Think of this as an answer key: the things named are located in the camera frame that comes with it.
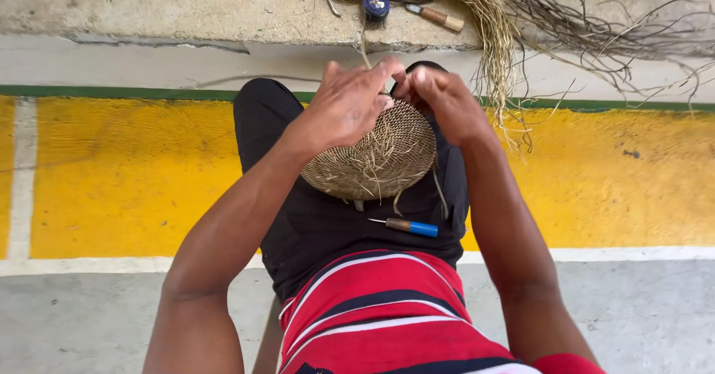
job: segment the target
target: green painted stripe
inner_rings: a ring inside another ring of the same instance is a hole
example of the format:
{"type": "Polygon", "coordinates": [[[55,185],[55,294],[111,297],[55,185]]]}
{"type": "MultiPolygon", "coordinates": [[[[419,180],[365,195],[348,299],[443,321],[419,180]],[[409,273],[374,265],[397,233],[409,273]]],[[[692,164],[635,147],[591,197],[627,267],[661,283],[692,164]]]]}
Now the green painted stripe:
{"type": "MultiPolygon", "coordinates": [[[[231,101],[236,97],[237,91],[203,91],[194,89],[158,89],[158,88],[114,88],[106,86],[13,86],[0,85],[0,95],[10,96],[61,96],[73,98],[142,98],[142,99],[174,99],[174,100],[223,100],[231,101]]],[[[313,92],[293,92],[299,101],[310,102],[315,95],[313,92]]],[[[514,103],[519,98],[512,98],[514,103]]],[[[526,102],[525,108],[554,108],[558,99],[539,99],[535,102],[526,102]]],[[[589,101],[589,100],[562,100],[559,108],[570,108],[575,111],[597,112],[613,108],[638,108],[640,110],[672,110],[688,111],[688,104],[649,101],[589,101]]],[[[715,104],[692,104],[693,110],[715,111],[715,104]]]]}

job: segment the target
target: sleeve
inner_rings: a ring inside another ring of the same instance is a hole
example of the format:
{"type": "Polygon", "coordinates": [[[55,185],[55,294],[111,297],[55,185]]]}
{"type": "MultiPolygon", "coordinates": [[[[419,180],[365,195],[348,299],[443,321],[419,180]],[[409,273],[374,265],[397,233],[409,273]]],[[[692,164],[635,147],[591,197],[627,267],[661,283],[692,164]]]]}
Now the sleeve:
{"type": "Polygon", "coordinates": [[[543,374],[606,374],[590,360],[570,353],[544,356],[533,367],[543,374]]]}

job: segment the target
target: person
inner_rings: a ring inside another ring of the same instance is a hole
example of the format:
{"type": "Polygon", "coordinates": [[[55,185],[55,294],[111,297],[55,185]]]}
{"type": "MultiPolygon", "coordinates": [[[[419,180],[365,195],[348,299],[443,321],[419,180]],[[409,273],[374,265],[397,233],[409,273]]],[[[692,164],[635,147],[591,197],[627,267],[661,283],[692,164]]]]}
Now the person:
{"type": "Polygon", "coordinates": [[[243,177],[194,225],[162,286],[145,373],[243,373],[229,316],[231,281],[258,247],[282,304],[279,373],[603,373],[562,302],[556,268],[487,114],[440,66],[327,64],[303,111],[280,83],[255,79],[234,103],[243,177]],[[323,150],[352,146],[393,98],[425,110],[437,140],[431,175],[400,197],[431,239],[368,218],[300,177],[323,150]],[[471,322],[456,262],[471,205],[474,235],[498,291],[508,349],[471,322]]]}

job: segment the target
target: blue handle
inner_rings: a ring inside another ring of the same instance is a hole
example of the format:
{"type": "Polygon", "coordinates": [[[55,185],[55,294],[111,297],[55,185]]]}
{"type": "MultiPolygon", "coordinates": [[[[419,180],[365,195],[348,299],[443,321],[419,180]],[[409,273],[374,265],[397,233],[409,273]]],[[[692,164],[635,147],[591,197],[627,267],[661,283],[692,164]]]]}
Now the blue handle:
{"type": "Polygon", "coordinates": [[[434,224],[410,222],[410,233],[421,234],[427,237],[436,237],[437,227],[434,224]]]}

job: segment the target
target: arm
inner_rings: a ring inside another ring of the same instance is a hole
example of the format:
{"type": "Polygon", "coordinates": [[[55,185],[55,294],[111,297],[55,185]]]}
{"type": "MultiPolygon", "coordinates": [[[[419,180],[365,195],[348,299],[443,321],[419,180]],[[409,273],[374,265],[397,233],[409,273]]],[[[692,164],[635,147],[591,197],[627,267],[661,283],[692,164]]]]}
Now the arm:
{"type": "Polygon", "coordinates": [[[462,151],[472,230],[499,292],[512,354],[530,364],[555,353],[595,362],[563,305],[549,250],[477,100],[458,75],[427,68],[401,86],[395,95],[424,100],[445,138],[462,151]]]}
{"type": "Polygon", "coordinates": [[[201,217],[166,274],[145,373],[243,373],[228,314],[231,281],[246,266],[305,165],[333,146],[350,146],[375,126],[392,102],[378,95],[397,59],[371,70],[328,63],[310,107],[273,148],[201,217]]]}

